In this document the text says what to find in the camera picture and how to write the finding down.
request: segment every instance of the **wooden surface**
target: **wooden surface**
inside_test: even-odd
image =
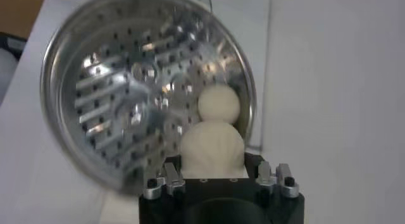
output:
[[[0,32],[28,39],[43,0],[0,0]]]

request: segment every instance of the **white wall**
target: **white wall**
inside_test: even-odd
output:
[[[405,0],[271,0],[265,154],[310,223],[404,223]]]

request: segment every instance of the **perforated metal plate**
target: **perforated metal plate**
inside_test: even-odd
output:
[[[138,193],[146,171],[178,154],[210,84],[235,89],[235,127],[249,138],[255,97],[245,57],[191,0],[87,3],[54,36],[41,79],[44,113],[64,149],[116,189]]]

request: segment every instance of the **screw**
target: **screw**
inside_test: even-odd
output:
[[[156,180],[155,178],[150,178],[149,180],[147,180],[148,189],[153,189],[156,186],[158,186],[158,180]]]
[[[296,180],[292,177],[285,177],[284,178],[284,185],[288,187],[293,187],[296,184]]]

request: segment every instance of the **white foam ball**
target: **white foam ball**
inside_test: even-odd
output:
[[[205,88],[198,100],[202,120],[218,120],[234,123],[240,113],[238,95],[227,85],[212,85]]]
[[[244,171],[244,141],[228,123],[194,125],[180,144],[185,178],[240,178]]]

